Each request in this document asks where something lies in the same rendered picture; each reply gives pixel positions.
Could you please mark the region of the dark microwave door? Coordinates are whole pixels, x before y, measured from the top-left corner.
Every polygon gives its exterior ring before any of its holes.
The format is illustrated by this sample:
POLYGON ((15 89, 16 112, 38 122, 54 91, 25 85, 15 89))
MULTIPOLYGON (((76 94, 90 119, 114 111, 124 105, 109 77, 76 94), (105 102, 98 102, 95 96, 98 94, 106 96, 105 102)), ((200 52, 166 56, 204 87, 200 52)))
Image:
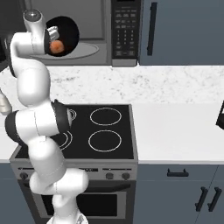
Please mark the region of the dark microwave door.
POLYGON ((4 38, 8 34, 24 31, 20 0, 0 0, 0 72, 8 66, 4 52, 4 38))

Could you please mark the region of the blue-grey base cupboard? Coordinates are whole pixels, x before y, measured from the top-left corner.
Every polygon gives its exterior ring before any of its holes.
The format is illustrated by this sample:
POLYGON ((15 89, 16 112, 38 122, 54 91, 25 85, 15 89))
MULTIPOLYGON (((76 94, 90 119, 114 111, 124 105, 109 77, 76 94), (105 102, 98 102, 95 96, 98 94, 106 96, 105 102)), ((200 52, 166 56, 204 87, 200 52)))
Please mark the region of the blue-grey base cupboard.
POLYGON ((0 224, 35 224, 9 163, 0 163, 0 224))

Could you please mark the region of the steel stove with black hob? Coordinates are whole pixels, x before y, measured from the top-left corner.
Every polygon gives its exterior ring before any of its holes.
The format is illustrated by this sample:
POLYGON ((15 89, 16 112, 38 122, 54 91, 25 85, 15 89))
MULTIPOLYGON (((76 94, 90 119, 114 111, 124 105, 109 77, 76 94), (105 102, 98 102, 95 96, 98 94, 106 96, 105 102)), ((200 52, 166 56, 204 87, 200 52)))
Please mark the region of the steel stove with black hob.
MULTIPOLYGON (((59 146, 68 168, 85 171, 88 183, 93 181, 135 181, 137 182, 137 146, 132 108, 129 105, 76 104, 65 105, 72 116, 69 130, 52 136, 59 146), (106 173, 114 179, 106 179, 106 173), (122 178, 127 172, 128 180, 122 178)), ((34 173, 29 159, 28 146, 18 147, 10 158, 11 168, 17 182, 21 172, 34 173)))

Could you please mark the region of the black countertop appliance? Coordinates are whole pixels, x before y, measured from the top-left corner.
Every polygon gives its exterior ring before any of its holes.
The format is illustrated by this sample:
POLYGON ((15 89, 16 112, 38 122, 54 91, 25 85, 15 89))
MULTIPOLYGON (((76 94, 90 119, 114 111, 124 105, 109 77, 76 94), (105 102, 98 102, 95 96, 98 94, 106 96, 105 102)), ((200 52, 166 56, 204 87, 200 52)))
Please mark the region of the black countertop appliance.
POLYGON ((215 125, 220 127, 222 130, 224 130, 224 102, 221 105, 220 113, 218 115, 215 125))

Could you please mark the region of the black bowl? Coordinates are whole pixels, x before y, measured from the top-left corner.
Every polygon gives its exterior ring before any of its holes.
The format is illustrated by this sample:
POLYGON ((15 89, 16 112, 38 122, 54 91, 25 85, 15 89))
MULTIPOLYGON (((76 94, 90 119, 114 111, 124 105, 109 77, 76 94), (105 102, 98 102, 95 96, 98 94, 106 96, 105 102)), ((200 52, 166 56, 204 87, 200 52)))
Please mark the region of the black bowl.
POLYGON ((46 23, 47 28, 52 26, 58 27, 59 38, 57 40, 60 40, 63 43, 65 50, 57 54, 51 53, 50 50, 49 54, 56 57, 68 55, 75 49, 80 40, 80 33, 77 24, 70 17, 59 16, 46 23))

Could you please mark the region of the orange onion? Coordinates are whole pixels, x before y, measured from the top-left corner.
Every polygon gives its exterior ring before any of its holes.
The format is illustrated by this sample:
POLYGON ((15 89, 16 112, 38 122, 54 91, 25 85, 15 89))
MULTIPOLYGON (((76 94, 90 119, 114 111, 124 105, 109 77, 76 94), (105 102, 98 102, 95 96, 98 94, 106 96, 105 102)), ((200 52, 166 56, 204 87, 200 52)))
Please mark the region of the orange onion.
POLYGON ((54 40, 50 44, 51 53, 62 53, 65 50, 63 43, 60 40, 54 40))

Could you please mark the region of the blue-grey wall cupboard door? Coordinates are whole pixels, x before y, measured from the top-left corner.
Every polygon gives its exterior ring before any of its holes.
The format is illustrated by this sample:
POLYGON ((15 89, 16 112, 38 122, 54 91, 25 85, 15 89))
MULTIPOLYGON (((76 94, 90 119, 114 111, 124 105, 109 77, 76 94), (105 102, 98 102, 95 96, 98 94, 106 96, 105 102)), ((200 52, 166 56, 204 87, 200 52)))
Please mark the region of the blue-grey wall cupboard door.
POLYGON ((224 0, 143 0, 139 64, 224 65, 224 0), (151 2, 157 2, 153 54, 147 54, 151 2))

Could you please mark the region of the blue-grey drawer front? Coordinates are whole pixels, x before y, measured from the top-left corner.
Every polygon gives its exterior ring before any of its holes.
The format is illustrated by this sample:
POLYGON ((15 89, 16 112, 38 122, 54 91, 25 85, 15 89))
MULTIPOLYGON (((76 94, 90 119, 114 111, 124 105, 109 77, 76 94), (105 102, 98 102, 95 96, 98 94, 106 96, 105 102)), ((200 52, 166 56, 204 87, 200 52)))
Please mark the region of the blue-grey drawer front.
POLYGON ((140 164, 137 171, 138 180, 211 180, 217 166, 211 164, 140 164), (168 177, 167 170, 182 172, 186 170, 188 177, 168 177))

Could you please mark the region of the grey microwave turntable plate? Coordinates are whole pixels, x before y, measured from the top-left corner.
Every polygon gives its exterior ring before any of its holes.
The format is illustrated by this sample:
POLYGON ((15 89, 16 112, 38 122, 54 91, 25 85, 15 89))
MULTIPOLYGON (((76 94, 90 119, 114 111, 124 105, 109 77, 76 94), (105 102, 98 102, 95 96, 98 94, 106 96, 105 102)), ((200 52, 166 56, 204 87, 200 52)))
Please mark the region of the grey microwave turntable plate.
POLYGON ((44 60, 72 60, 72 59, 81 59, 85 57, 89 57, 99 51, 99 47, 97 45, 92 45, 89 43, 79 43, 76 48, 70 52, 68 55, 63 57, 56 57, 49 54, 45 55, 37 55, 37 58, 44 60))

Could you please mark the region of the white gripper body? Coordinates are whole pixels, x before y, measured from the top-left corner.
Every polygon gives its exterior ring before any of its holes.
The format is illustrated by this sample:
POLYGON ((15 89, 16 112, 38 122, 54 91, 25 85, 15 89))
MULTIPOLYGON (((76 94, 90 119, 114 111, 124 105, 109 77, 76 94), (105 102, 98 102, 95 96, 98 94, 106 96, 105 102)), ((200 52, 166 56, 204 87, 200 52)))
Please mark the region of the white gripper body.
POLYGON ((60 37, 57 26, 52 26, 52 27, 48 28, 47 30, 50 35, 51 41, 57 40, 60 37))

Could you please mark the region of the steel oven door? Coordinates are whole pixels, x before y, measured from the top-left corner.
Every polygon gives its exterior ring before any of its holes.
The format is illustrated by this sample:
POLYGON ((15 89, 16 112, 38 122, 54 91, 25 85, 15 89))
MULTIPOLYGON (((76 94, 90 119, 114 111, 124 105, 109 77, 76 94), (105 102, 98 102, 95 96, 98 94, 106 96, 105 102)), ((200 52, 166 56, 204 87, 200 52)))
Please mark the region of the steel oven door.
MULTIPOLYGON (((119 192, 84 192, 77 196, 77 205, 88 224, 132 224, 135 202, 135 181, 106 181, 130 184, 119 192)), ((30 208, 35 224, 46 224, 53 216, 52 195, 32 193, 28 180, 19 186, 30 208)))

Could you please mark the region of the blue-grey base cupboard door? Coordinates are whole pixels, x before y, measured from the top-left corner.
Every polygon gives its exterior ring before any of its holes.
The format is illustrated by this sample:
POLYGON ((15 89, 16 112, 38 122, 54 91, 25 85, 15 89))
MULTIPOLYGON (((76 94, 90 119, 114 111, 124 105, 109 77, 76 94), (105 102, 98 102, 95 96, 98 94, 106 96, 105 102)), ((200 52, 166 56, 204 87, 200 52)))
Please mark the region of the blue-grey base cupboard door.
POLYGON ((217 204, 212 212, 209 212, 211 224, 224 224, 224 165, 219 165, 217 172, 213 178, 211 185, 212 199, 215 195, 215 187, 219 187, 222 193, 217 201, 217 204))
POLYGON ((133 224, 195 224, 209 181, 138 181, 133 224))

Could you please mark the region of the grey microwave oven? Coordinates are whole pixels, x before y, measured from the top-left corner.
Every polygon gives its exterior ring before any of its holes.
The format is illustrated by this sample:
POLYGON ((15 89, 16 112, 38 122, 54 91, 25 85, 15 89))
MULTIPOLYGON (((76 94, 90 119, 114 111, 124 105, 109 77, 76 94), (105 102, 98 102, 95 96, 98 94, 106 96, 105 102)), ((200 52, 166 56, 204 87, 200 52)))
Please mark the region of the grey microwave oven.
POLYGON ((20 0, 23 11, 36 9, 45 21, 64 16, 79 28, 79 43, 99 47, 81 59, 40 59, 48 66, 134 67, 137 64, 141 0, 20 0))

